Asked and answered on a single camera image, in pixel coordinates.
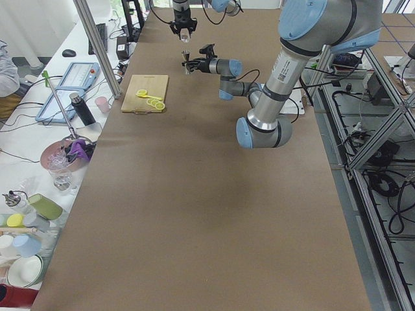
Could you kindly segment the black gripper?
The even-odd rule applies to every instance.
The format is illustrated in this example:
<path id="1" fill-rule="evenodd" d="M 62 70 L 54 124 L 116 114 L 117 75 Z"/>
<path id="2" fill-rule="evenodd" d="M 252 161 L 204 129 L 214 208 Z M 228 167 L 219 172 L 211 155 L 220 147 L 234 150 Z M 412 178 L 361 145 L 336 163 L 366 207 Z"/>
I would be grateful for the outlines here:
<path id="1" fill-rule="evenodd" d="M 193 72 L 195 70 L 199 70 L 203 73 L 209 73 L 209 65 L 210 60 L 209 59 L 203 59 L 203 58 L 197 58 L 194 60 L 185 60 L 182 62 L 182 65 L 185 66 L 186 72 Z"/>
<path id="2" fill-rule="evenodd" d="M 187 8 L 186 10 L 178 11 L 176 9 L 174 12 L 174 21 L 170 23 L 170 28 L 172 33 L 181 40 L 181 30 L 188 29 L 189 37 L 192 38 L 193 33 L 196 30 L 197 19 L 191 17 L 191 9 Z"/>

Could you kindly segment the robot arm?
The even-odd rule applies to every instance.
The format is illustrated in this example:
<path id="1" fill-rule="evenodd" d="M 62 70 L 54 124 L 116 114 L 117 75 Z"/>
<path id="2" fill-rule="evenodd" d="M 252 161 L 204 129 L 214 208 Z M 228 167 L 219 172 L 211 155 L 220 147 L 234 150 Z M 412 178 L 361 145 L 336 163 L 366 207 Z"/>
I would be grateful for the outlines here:
<path id="1" fill-rule="evenodd" d="M 287 1 L 279 18 L 281 51 L 264 85 L 240 82 L 238 60 L 224 60 L 206 45 L 205 58 L 189 59 L 186 73 L 195 70 L 220 76 L 219 97 L 247 97 L 251 110 L 237 120 L 237 141 L 243 148 L 275 148 L 292 134 L 292 124 L 280 113 L 307 62 L 329 46 L 334 54 L 364 50 L 375 45 L 381 32 L 382 1 Z"/>
<path id="2" fill-rule="evenodd" d="M 207 20 L 213 25 L 220 25 L 226 16 L 236 16 L 242 12 L 240 1 L 228 0 L 212 0 L 207 1 L 218 13 L 223 13 L 219 21 L 213 21 L 202 7 Z M 189 1 L 173 1 L 172 9 L 174 13 L 174 20 L 168 22 L 172 33 L 177 35 L 183 42 L 188 42 L 191 39 L 192 33 L 196 30 L 198 21 L 197 18 L 191 17 L 191 7 Z"/>

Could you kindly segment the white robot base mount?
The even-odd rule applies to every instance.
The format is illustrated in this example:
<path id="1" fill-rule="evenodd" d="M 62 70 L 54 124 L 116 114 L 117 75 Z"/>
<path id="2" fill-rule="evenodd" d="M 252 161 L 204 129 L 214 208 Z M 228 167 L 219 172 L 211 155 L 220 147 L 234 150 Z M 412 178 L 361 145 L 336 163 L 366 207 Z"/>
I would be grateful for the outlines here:
<path id="1" fill-rule="evenodd" d="M 305 113 L 302 102 L 302 92 L 300 89 L 295 89 L 292 91 L 289 99 L 284 103 L 280 113 L 286 115 L 303 115 Z"/>

